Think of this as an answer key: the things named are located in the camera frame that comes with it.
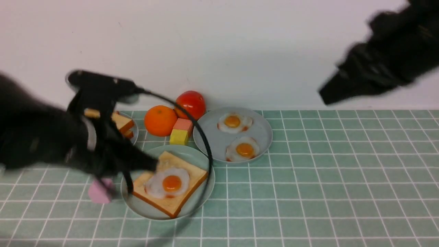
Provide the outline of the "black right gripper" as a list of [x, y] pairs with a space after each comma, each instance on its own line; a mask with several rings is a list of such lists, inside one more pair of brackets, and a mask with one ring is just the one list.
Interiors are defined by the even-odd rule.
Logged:
[[382, 95], [438, 68], [437, 0], [409, 0], [397, 12], [378, 12], [368, 25], [369, 39], [354, 43], [337, 72], [318, 90], [325, 105]]

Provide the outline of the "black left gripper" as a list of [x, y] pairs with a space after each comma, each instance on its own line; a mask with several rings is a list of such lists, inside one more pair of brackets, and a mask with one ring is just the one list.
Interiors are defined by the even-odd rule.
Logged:
[[[102, 181], [105, 176], [116, 176], [122, 173], [127, 193], [133, 194], [134, 186], [130, 172], [155, 172], [159, 163], [155, 158], [143, 151], [138, 151], [130, 139], [116, 127], [111, 116], [116, 102], [105, 96], [92, 93], [76, 93], [68, 106], [68, 112], [80, 115], [86, 121], [89, 130], [88, 149], [93, 154], [92, 160], [86, 164], [86, 171]], [[99, 118], [86, 117], [84, 111], [91, 108], [100, 112]]]

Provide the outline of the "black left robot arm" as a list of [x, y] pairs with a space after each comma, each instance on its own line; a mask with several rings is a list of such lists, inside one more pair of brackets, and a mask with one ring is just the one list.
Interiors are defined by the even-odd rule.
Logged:
[[1, 165], [5, 172], [46, 163], [103, 178], [124, 175], [133, 192], [130, 173], [155, 172], [158, 159], [125, 138], [108, 119], [86, 117], [76, 110], [73, 99], [64, 110], [33, 97], [16, 80], [1, 73]]

